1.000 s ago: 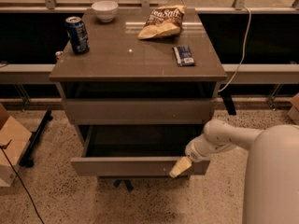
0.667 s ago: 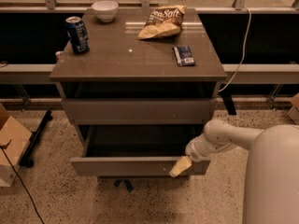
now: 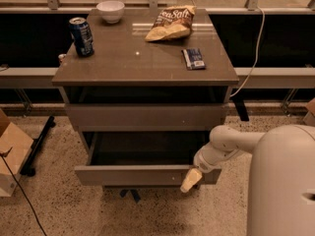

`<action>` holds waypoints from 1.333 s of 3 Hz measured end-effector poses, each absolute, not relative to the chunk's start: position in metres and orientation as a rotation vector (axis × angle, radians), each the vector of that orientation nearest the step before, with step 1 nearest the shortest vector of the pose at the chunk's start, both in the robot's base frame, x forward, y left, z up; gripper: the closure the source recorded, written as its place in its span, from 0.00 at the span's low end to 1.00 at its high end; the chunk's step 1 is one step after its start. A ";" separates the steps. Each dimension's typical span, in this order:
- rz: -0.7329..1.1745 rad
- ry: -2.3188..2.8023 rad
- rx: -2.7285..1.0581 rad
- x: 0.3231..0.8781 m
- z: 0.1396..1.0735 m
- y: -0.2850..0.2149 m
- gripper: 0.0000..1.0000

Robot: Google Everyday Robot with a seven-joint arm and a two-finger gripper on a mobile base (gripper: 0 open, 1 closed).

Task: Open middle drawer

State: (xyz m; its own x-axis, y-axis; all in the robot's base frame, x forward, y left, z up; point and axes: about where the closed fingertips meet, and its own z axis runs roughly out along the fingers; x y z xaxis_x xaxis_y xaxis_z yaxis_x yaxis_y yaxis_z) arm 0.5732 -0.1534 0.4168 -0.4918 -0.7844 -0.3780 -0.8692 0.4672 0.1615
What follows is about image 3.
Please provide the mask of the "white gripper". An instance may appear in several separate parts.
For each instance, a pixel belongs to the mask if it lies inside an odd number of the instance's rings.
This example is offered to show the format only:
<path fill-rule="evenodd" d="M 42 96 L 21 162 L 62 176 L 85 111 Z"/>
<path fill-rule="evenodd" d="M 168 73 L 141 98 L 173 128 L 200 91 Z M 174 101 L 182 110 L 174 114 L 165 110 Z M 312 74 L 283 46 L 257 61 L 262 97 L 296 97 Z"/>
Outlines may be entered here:
<path fill-rule="evenodd" d="M 223 152 L 214 147 L 202 147 L 194 156 L 194 166 L 191 168 L 180 187 L 182 193 L 188 193 L 194 185 L 196 185 L 202 178 L 202 173 L 210 173 L 219 167 L 219 163 L 223 159 Z"/>

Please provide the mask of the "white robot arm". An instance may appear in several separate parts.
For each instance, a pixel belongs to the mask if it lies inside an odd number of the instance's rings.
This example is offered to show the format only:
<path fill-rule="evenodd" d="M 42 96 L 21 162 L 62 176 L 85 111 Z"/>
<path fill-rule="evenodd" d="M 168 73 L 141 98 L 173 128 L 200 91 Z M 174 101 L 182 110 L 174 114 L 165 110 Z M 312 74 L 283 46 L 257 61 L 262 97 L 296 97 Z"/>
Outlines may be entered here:
<path fill-rule="evenodd" d="M 266 133 L 239 132 L 225 125 L 195 154 L 180 190 L 241 152 L 252 155 L 247 236 L 315 236 L 315 128 L 284 125 Z"/>

